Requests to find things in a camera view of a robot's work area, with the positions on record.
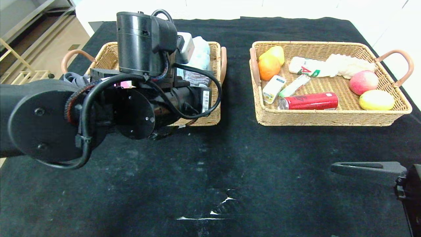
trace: orange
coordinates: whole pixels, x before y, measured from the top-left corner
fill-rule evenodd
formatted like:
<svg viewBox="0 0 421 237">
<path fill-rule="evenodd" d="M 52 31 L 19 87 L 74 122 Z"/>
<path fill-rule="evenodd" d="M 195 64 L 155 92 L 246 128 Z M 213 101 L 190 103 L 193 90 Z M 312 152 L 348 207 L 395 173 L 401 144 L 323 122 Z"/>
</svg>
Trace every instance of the orange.
<svg viewBox="0 0 421 237">
<path fill-rule="evenodd" d="M 273 55 L 266 55 L 259 60 L 260 79 L 269 81 L 274 75 L 277 75 L 281 70 L 279 59 Z"/>
</svg>

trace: wicker basket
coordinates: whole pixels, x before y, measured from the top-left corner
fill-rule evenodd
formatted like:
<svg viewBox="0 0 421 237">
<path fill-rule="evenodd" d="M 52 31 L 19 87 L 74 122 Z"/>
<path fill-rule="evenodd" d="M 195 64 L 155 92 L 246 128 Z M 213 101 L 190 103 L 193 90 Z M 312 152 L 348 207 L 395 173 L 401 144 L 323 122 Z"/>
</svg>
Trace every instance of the wicker basket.
<svg viewBox="0 0 421 237">
<path fill-rule="evenodd" d="M 286 85 L 298 77 L 298 75 L 288 71 L 289 62 L 294 56 L 325 61 L 331 54 L 345 54 L 376 63 L 377 69 L 375 73 L 379 78 L 378 89 L 386 91 L 394 97 L 394 107 L 388 111 L 363 110 L 359 104 L 359 96 L 354 94 L 349 88 L 349 79 L 336 76 L 332 78 L 314 78 L 296 93 L 296 95 L 301 95 L 328 91 L 335 92 L 339 98 L 339 105 L 336 110 L 278 110 L 278 100 L 275 100 L 273 104 L 267 104 L 263 101 L 262 88 L 267 82 L 260 80 L 257 65 L 257 58 L 275 45 L 282 46 L 284 49 L 285 64 L 282 66 L 279 75 L 287 80 Z M 392 53 L 402 54 L 409 63 L 408 73 L 396 83 L 380 63 Z M 253 43 L 250 49 L 250 56 L 256 119 L 261 125 L 389 126 L 400 116 L 412 111 L 410 103 L 399 89 L 399 86 L 413 71 L 412 60 L 403 51 L 391 51 L 377 59 L 367 46 L 360 43 L 258 41 Z"/>
<path fill-rule="evenodd" d="M 224 82 L 226 74 L 226 48 L 221 47 L 217 42 L 208 42 L 210 47 L 210 66 L 212 67 L 213 75 L 221 82 Z M 89 66 L 86 73 L 90 72 L 91 68 L 103 68 L 103 69 L 114 69 L 118 70 L 118 47 L 117 42 L 106 43 L 102 46 L 98 52 L 95 60 Z M 212 88 L 212 103 L 213 106 L 216 103 L 216 95 L 218 89 L 215 83 L 211 83 Z M 208 117 L 202 117 L 198 119 L 192 126 L 212 126 L 219 123 L 221 120 L 221 105 L 212 111 Z M 183 125 L 189 122 L 186 119 L 180 119 L 173 125 Z"/>
</svg>

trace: screw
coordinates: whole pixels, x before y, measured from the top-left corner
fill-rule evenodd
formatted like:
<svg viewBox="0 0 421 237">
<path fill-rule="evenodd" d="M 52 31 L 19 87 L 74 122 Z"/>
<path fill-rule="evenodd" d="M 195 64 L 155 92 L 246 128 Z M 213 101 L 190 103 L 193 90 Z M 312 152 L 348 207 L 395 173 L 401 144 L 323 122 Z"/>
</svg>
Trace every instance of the screw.
<svg viewBox="0 0 421 237">
<path fill-rule="evenodd" d="M 45 114 L 45 109 L 43 108 L 36 108 L 34 110 L 34 113 L 36 116 L 43 116 Z"/>
<path fill-rule="evenodd" d="M 38 150 L 46 150 L 47 149 L 47 144 L 40 143 L 40 144 L 38 144 L 37 149 Z"/>
</svg>

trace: yellow fruit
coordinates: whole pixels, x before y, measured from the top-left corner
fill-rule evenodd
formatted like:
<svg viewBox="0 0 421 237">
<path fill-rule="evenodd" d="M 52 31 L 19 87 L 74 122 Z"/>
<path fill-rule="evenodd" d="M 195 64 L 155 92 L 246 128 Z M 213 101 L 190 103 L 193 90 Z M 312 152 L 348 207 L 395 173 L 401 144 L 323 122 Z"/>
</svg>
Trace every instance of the yellow fruit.
<svg viewBox="0 0 421 237">
<path fill-rule="evenodd" d="M 393 105 L 393 96 L 385 91 L 370 90 L 360 96 L 360 106 L 365 110 L 390 110 Z"/>
<path fill-rule="evenodd" d="M 279 63 L 281 64 L 281 67 L 285 62 L 284 49 L 281 46 L 273 46 L 268 51 L 266 51 L 265 53 L 260 55 L 259 60 L 264 58 L 266 55 L 275 56 L 279 60 Z"/>
<path fill-rule="evenodd" d="M 259 60 L 259 73 L 260 79 L 269 81 L 274 75 L 277 75 L 281 70 L 281 64 L 279 60 L 272 55 L 266 55 Z"/>
</svg>

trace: barcode label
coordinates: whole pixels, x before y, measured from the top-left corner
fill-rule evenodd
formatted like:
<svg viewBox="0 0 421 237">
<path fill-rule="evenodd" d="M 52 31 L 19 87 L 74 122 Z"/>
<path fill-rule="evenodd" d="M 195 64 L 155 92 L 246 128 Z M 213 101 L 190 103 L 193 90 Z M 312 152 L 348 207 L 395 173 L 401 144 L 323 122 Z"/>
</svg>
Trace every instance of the barcode label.
<svg viewBox="0 0 421 237">
<path fill-rule="evenodd" d="M 202 113 L 209 110 L 209 91 L 203 91 Z"/>
</svg>

